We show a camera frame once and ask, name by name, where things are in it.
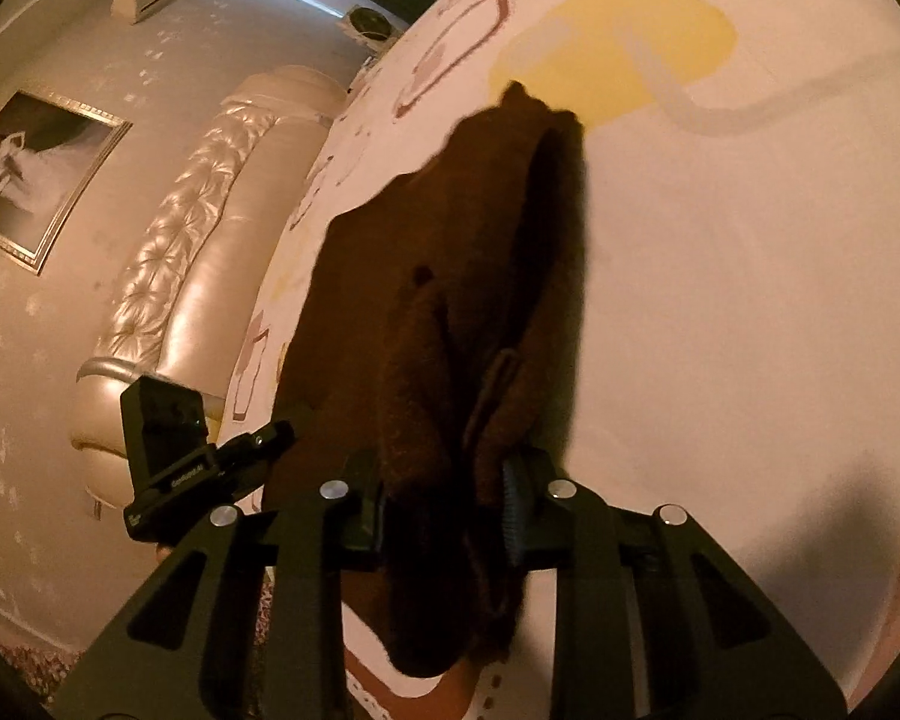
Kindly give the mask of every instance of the silver screw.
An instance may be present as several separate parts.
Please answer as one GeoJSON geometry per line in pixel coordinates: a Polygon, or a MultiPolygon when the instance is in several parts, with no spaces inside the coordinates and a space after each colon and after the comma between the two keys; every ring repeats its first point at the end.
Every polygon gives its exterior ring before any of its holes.
{"type": "Polygon", "coordinates": [[[337,498],[343,498],[343,496],[349,492],[350,488],[348,488],[346,482],[342,482],[340,479],[333,479],[329,482],[324,482],[320,486],[320,495],[322,495],[328,501],[333,501],[337,498]]]}
{"type": "Polygon", "coordinates": [[[577,486],[569,479],[554,479],[547,485],[547,492],[552,498],[565,500],[577,494],[577,486]]]}
{"type": "Polygon", "coordinates": [[[218,528],[226,528],[237,521],[237,507],[218,506],[210,512],[210,521],[218,528]]]}
{"type": "Polygon", "coordinates": [[[687,512],[682,506],[674,503],[668,503],[666,506],[660,507],[660,519],[668,525],[682,525],[687,522],[687,512]]]}

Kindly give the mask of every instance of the brown cloth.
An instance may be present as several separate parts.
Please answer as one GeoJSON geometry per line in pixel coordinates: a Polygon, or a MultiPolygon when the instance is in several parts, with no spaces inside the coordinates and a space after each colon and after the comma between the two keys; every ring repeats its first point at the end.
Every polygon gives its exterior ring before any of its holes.
{"type": "Polygon", "coordinates": [[[523,575],[504,549],[502,462],[540,415],[566,342],[581,127],[514,84],[421,170],[333,220],[285,357],[274,419],[314,417],[265,506],[377,451],[383,574],[343,599],[396,668],[434,676],[506,651],[523,575]]]}

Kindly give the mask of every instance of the wall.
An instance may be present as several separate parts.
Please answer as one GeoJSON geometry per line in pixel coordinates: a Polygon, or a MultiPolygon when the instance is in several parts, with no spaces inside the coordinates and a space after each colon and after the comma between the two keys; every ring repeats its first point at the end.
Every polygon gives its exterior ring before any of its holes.
{"type": "Polygon", "coordinates": [[[297,0],[178,0],[133,26],[97,0],[34,45],[26,61],[0,65],[0,107],[18,86],[39,84],[132,122],[42,274],[0,255],[0,615],[18,632],[79,649],[154,567],[154,551],[127,538],[120,512],[94,519],[68,439],[74,375],[110,286],[218,102],[244,77],[305,64],[346,85],[367,54],[335,18],[297,0]]]}

